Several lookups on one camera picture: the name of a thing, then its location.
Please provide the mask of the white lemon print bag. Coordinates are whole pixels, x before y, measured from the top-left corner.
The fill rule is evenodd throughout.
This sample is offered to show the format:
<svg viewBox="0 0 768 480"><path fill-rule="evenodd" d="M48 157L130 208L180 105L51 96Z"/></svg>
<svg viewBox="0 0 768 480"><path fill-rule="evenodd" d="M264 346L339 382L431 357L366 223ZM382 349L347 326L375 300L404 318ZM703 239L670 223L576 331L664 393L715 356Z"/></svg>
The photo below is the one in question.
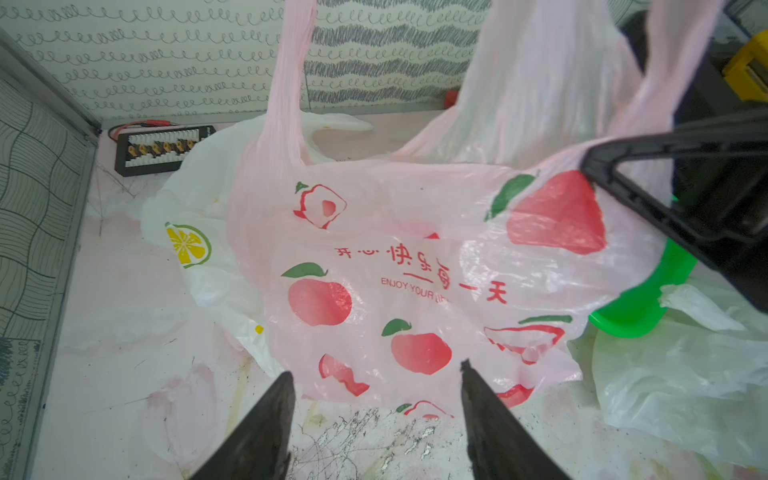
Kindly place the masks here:
<svg viewBox="0 0 768 480"><path fill-rule="evenodd" d="M718 462L767 468L767 317L699 265L665 286L650 333L622 339L587 327L572 352L604 421Z"/></svg>

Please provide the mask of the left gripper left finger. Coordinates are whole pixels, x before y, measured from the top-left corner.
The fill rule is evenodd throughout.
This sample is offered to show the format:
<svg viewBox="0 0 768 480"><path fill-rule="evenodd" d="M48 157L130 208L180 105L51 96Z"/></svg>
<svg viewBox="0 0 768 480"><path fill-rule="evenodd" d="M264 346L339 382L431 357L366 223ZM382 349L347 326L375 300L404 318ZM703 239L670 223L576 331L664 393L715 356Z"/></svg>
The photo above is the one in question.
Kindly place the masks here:
<svg viewBox="0 0 768 480"><path fill-rule="evenodd" d="M293 376L281 373L259 401L192 475L206 479L284 479L296 403Z"/></svg>

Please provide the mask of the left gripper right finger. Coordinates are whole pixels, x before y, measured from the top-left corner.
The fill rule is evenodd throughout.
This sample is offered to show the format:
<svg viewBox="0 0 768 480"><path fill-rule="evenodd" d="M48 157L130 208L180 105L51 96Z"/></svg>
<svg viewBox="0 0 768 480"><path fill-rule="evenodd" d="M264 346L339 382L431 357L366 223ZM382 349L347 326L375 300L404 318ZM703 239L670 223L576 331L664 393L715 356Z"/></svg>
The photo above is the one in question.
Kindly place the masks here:
<svg viewBox="0 0 768 480"><path fill-rule="evenodd" d="M461 400L473 478L568 480L480 374L461 363Z"/></svg>

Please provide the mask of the pink patterned plastic bag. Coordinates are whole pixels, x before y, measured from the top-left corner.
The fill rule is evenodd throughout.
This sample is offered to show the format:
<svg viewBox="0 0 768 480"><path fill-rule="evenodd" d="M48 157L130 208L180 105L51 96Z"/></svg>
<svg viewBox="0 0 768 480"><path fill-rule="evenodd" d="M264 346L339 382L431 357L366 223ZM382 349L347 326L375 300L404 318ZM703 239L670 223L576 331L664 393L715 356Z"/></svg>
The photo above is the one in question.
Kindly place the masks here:
<svg viewBox="0 0 768 480"><path fill-rule="evenodd" d="M580 163L671 129L721 9L653 2L639 65L602 1L495 1L452 108L392 154L317 164L300 110L317 5L287 2L228 202L271 355L310 398L432 418L461 415L464 360L505 406L578 378L567 342L666 246Z"/></svg>

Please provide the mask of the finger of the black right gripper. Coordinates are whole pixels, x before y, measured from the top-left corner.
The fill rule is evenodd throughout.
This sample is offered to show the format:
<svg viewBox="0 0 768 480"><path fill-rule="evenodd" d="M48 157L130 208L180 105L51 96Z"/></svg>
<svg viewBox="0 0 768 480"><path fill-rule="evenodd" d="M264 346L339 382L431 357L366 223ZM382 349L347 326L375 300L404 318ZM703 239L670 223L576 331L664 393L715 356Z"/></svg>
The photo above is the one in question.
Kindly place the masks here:
<svg viewBox="0 0 768 480"><path fill-rule="evenodd" d="M609 141L580 170L766 311L766 108Z"/></svg>

